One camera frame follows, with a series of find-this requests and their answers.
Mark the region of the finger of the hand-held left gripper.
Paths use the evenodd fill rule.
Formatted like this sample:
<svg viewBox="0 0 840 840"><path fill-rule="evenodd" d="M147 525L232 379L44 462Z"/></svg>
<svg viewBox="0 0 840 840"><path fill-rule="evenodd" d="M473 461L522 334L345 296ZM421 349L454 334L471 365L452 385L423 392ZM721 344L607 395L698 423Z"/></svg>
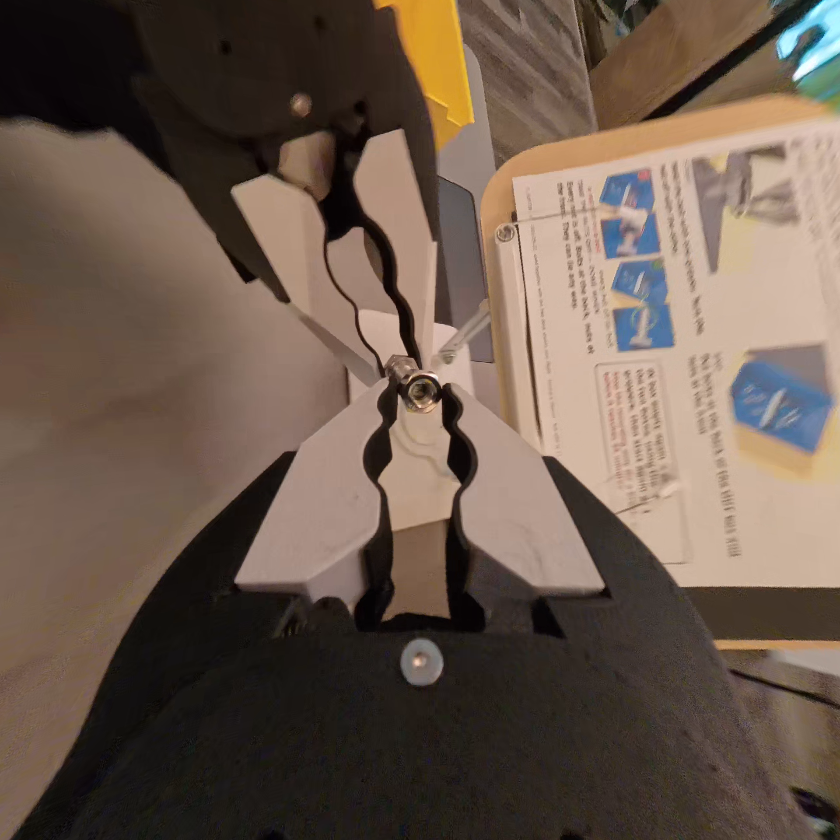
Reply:
<svg viewBox="0 0 840 840"><path fill-rule="evenodd" d="M382 234L392 272L384 283L395 303L406 354L429 364L433 354L438 244L429 225L404 130L364 145L353 174L360 208Z"/></svg>
<svg viewBox="0 0 840 840"><path fill-rule="evenodd" d="M326 227L306 191L273 175L237 184L231 196L289 297L290 312L359 380L380 380L381 364L362 340L358 312L333 281Z"/></svg>

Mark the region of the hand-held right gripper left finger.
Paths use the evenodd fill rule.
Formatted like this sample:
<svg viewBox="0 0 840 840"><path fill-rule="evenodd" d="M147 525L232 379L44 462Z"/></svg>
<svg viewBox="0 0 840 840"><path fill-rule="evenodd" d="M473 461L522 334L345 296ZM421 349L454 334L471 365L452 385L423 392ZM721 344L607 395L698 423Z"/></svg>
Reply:
<svg viewBox="0 0 840 840"><path fill-rule="evenodd" d="M393 534L380 479L396 410L395 385L380 380L291 455L236 574L240 590L340 599L351 611L387 593Z"/></svg>

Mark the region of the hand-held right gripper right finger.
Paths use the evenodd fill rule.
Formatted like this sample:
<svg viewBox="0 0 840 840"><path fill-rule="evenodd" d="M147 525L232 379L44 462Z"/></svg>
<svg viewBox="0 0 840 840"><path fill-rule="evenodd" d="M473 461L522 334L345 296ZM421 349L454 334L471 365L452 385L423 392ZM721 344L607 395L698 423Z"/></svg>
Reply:
<svg viewBox="0 0 840 840"><path fill-rule="evenodd" d="M451 607L497 607L606 589L540 452L461 386L444 386L458 481L446 541Z"/></svg>

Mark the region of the steel hex bolt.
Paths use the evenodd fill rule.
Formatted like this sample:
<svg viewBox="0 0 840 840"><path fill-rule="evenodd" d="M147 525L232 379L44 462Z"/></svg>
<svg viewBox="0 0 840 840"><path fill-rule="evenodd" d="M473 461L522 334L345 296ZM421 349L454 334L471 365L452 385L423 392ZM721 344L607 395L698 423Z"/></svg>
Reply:
<svg viewBox="0 0 840 840"><path fill-rule="evenodd" d="M404 364L394 369L392 378L409 413L428 414L439 405L443 391L436 374Z"/></svg>

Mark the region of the yellow plastic bin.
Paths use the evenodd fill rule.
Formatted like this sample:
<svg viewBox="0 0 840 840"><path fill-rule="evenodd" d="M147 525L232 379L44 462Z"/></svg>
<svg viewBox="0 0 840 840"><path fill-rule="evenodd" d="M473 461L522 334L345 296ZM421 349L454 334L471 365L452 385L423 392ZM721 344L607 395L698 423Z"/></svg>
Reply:
<svg viewBox="0 0 840 840"><path fill-rule="evenodd" d="M475 120L456 1L373 1L389 7L413 65L441 151Z"/></svg>

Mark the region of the white stand strut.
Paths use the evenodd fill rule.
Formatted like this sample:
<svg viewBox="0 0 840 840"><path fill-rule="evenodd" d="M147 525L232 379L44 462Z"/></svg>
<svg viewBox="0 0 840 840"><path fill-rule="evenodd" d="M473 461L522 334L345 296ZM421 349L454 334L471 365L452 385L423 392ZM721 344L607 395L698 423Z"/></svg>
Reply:
<svg viewBox="0 0 840 840"><path fill-rule="evenodd" d="M459 353L485 329L490 326L490 301L486 297L478 306L474 314L458 329L444 344L440 346L434 356L435 366L451 365Z"/></svg>

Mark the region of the white stand ledge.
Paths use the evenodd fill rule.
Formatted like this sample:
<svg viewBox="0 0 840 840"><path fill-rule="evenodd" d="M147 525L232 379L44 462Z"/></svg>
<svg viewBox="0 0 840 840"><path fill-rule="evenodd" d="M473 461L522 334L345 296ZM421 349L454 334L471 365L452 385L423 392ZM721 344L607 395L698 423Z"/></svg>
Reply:
<svg viewBox="0 0 840 840"><path fill-rule="evenodd" d="M529 445L542 453L519 231L506 243L495 238L494 245L497 286L491 306L502 414Z"/></svg>

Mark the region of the wooden beam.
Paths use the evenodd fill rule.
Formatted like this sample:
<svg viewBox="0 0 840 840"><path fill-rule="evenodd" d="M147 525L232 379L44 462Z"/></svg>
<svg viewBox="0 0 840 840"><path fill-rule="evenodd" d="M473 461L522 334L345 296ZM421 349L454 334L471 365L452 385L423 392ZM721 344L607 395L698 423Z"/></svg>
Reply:
<svg viewBox="0 0 840 840"><path fill-rule="evenodd" d="M669 116L797 24L817 1L662 2L590 72L600 130Z"/></svg>

